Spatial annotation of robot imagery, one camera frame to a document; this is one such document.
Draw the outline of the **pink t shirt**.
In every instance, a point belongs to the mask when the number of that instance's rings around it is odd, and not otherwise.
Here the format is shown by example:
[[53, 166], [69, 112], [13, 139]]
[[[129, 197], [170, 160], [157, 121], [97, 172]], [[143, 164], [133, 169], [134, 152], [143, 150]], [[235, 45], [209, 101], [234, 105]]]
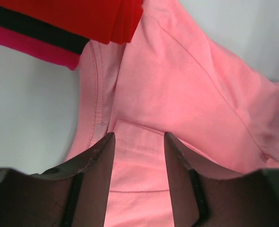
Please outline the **pink t shirt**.
[[90, 41], [79, 62], [72, 158], [116, 137], [105, 226], [171, 227], [163, 135], [247, 173], [279, 166], [279, 82], [217, 45], [177, 0], [146, 0], [125, 45]]

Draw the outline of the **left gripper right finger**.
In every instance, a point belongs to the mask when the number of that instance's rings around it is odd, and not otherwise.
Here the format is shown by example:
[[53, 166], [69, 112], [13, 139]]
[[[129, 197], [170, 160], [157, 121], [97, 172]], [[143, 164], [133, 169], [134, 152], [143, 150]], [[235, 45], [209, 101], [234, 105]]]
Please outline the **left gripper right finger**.
[[279, 227], [279, 168], [241, 174], [164, 135], [174, 225]]

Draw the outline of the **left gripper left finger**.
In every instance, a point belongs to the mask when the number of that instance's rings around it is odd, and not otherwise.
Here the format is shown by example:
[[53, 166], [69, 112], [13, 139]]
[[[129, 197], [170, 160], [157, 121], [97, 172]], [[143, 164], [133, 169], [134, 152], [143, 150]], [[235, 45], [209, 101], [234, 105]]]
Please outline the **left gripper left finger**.
[[41, 174], [0, 168], [0, 227], [101, 227], [115, 135]]

